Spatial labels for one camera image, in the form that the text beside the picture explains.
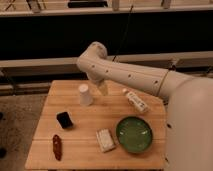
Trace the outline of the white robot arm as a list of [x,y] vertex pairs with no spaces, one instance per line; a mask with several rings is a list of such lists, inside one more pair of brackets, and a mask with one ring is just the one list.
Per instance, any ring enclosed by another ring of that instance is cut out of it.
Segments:
[[213,78],[112,62],[100,42],[77,66],[97,86],[112,80],[168,102],[164,171],[213,171]]

